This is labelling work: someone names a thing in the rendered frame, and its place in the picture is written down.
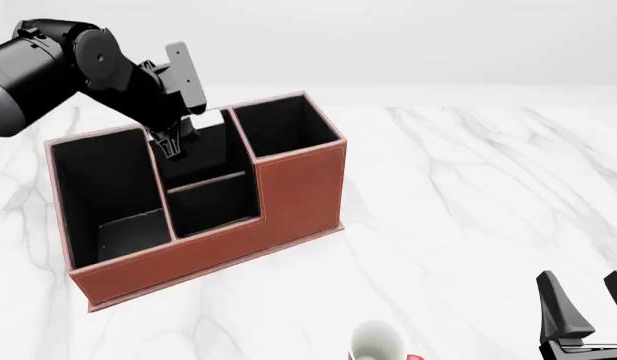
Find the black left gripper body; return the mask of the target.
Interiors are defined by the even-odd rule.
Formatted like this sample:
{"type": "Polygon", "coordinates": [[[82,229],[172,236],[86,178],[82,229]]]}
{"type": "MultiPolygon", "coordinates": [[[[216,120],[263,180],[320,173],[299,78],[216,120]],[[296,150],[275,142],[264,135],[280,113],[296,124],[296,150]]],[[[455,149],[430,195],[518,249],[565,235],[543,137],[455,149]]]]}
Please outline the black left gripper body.
{"type": "Polygon", "coordinates": [[[175,116],[160,115],[156,111],[147,111],[145,113],[145,128],[150,138],[154,141],[162,140],[174,125],[178,126],[180,137],[191,137],[195,134],[192,116],[193,113],[190,112],[186,112],[179,116],[179,118],[176,118],[175,116]]]}

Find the red-brown desk caddy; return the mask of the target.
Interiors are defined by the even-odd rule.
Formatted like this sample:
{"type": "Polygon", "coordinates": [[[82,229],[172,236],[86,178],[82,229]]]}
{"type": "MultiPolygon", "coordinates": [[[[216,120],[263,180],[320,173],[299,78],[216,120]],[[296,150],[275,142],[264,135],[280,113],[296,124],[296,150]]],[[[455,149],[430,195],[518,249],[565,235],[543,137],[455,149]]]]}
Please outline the red-brown desk caddy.
{"type": "Polygon", "coordinates": [[[66,272],[89,311],[342,229],[347,141],[307,93],[214,116],[179,164],[136,125],[45,144],[66,272]]]}

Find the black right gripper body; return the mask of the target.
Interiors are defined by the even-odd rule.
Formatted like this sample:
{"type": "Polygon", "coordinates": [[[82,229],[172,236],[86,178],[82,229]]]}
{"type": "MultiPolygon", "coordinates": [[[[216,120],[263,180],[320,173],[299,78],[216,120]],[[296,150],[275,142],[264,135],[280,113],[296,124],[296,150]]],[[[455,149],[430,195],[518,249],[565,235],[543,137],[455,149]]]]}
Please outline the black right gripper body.
{"type": "Polygon", "coordinates": [[[589,332],[542,332],[539,351],[543,360],[617,360],[617,345],[585,345],[589,332]]]}

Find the grey plate on black stalk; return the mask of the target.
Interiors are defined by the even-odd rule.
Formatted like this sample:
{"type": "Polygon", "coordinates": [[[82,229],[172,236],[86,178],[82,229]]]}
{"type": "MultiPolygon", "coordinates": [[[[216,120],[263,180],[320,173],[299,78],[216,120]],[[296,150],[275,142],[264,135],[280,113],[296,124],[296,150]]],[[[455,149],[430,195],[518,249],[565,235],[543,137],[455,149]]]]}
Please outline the grey plate on black stalk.
{"type": "Polygon", "coordinates": [[[146,60],[139,67],[156,81],[159,99],[169,113],[182,117],[201,115],[206,111],[207,99],[186,44],[168,44],[165,50],[168,63],[155,65],[146,60]]]}

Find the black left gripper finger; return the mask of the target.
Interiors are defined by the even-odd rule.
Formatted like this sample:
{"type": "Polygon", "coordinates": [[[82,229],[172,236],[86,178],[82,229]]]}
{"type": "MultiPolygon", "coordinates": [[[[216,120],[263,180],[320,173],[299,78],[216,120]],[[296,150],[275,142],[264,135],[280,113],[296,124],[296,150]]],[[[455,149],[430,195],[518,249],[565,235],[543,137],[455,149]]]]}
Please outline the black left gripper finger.
{"type": "Polygon", "coordinates": [[[164,137],[157,140],[156,145],[161,149],[166,160],[178,161],[185,157],[179,137],[164,137]]]}

